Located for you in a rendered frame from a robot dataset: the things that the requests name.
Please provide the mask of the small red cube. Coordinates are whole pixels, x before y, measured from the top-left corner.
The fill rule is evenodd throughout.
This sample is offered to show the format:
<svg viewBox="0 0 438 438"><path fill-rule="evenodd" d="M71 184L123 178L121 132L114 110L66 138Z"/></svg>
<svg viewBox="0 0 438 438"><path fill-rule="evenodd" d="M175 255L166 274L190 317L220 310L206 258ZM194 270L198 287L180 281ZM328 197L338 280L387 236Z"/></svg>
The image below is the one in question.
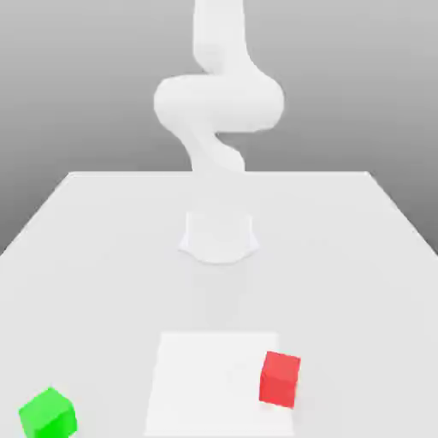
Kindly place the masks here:
<svg viewBox="0 0 438 438"><path fill-rule="evenodd" d="M259 400L294 408L301 358L267 351L260 374Z"/></svg>

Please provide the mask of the small green cube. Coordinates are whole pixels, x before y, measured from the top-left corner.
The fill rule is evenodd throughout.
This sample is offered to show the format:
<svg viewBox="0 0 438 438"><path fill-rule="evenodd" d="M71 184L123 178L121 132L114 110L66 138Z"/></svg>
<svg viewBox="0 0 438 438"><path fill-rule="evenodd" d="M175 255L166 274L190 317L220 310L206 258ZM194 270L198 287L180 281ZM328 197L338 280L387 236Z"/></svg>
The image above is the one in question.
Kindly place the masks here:
<svg viewBox="0 0 438 438"><path fill-rule="evenodd" d="M19 417L26 438L70 438L78 429L73 403L53 387L23 405Z"/></svg>

